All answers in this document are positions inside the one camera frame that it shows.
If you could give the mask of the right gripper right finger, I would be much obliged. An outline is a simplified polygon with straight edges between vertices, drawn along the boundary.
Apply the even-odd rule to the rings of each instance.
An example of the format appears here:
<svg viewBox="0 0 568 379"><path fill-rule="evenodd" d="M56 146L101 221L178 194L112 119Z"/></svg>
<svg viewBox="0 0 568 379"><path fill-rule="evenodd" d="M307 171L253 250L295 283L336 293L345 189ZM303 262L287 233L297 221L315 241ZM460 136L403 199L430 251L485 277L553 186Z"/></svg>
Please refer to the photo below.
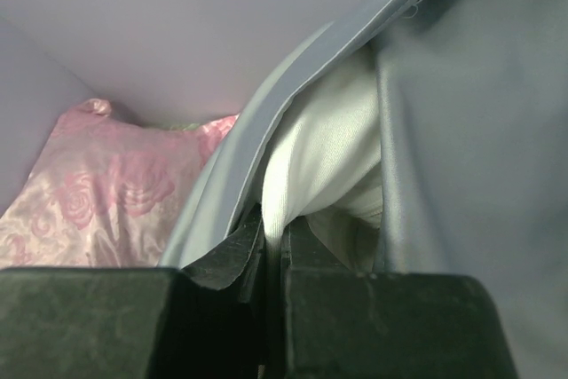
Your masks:
<svg viewBox="0 0 568 379"><path fill-rule="evenodd" d="M351 272L307 222L282 241L289 378L517 376L495 304L462 275Z"/></svg>

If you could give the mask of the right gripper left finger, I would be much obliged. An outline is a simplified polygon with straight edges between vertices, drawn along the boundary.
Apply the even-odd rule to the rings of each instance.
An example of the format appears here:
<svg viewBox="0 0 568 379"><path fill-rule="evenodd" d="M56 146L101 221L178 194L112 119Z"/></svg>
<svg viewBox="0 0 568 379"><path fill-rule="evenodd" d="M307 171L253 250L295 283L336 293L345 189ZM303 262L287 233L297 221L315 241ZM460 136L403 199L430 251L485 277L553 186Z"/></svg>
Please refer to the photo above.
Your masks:
<svg viewBox="0 0 568 379"><path fill-rule="evenodd" d="M4 378L254 378L266 359L258 208L176 268L1 272Z"/></svg>

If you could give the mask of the white pillow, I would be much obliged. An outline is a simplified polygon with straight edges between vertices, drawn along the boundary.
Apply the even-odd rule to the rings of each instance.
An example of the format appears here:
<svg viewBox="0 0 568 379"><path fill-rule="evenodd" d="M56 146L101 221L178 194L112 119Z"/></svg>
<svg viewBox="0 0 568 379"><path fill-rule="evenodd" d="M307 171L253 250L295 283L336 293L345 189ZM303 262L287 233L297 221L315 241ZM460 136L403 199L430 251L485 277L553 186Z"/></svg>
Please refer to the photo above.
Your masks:
<svg viewBox="0 0 568 379"><path fill-rule="evenodd" d="M305 217L348 268L371 272L383 213L379 101L364 46L298 95L263 159L262 218L270 260L284 230Z"/></svg>

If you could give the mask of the grey pillowcase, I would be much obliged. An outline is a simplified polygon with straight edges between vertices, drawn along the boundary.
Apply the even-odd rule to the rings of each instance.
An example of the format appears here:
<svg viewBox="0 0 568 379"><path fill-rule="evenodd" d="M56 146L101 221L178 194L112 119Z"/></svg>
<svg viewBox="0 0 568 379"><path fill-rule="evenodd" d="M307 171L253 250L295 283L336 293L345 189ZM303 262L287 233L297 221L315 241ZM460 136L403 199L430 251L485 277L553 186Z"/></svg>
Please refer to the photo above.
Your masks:
<svg viewBox="0 0 568 379"><path fill-rule="evenodd" d="M162 256L183 267L261 204L296 97L374 55L383 213L372 269L491 292L523 378L567 375L567 0L371 0L301 43L213 154Z"/></svg>

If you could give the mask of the pink satin rose pillow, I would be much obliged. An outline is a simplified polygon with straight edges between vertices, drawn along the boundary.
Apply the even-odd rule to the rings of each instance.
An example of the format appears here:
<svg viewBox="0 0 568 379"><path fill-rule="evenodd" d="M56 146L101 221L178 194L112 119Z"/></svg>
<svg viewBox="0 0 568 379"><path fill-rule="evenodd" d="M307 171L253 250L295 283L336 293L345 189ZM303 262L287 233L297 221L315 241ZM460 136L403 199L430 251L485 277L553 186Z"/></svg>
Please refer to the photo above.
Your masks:
<svg viewBox="0 0 568 379"><path fill-rule="evenodd" d="M235 123L143 128L90 99L57 121L1 219L1 265L155 266L202 168Z"/></svg>

